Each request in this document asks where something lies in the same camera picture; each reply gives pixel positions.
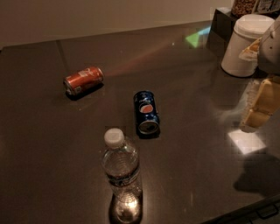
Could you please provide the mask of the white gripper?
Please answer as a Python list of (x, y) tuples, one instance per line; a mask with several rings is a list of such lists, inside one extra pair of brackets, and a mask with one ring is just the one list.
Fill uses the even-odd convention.
[[(239, 54), (241, 60), (257, 61), (267, 74), (280, 74), (280, 16), (271, 27)], [(247, 91), (247, 104), (241, 117), (240, 129), (256, 132), (280, 109), (280, 77), (253, 80)]]

